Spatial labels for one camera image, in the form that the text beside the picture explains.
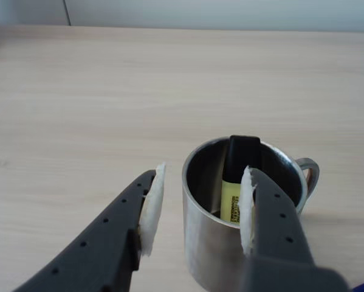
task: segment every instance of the wooden table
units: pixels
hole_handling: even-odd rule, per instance
[[[319,163],[302,216],[315,261],[364,282],[364,33],[0,27],[0,291],[162,161],[131,291],[203,291],[184,262],[182,164],[231,134]]]

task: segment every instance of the highlighter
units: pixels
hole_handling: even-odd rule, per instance
[[[240,222],[238,200],[241,178],[249,165],[261,169],[260,138],[254,136],[230,136],[222,171],[221,219],[234,224]]]

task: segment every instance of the white wall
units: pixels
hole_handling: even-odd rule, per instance
[[[67,17],[63,0],[0,0],[0,24],[61,24]]]
[[[66,2],[71,23],[79,26],[364,31],[364,0]]]

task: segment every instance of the metal cup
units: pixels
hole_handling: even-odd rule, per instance
[[[182,171],[184,246],[187,266],[207,291],[237,291],[247,257],[242,253],[239,226],[221,220],[222,168],[228,137],[195,149]],[[262,171],[294,202],[300,214],[318,181],[319,167],[309,158],[294,160],[261,142]],[[308,169],[307,178],[302,170]]]

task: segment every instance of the mug handle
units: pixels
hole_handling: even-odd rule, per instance
[[[309,172],[307,174],[306,177],[306,182],[307,182],[307,196],[306,196],[306,200],[308,200],[315,188],[315,186],[317,185],[318,182],[318,178],[320,176],[320,168],[318,166],[318,164],[310,158],[299,158],[295,160],[297,162],[297,164],[299,165],[299,167],[302,170],[306,170],[308,169]]]

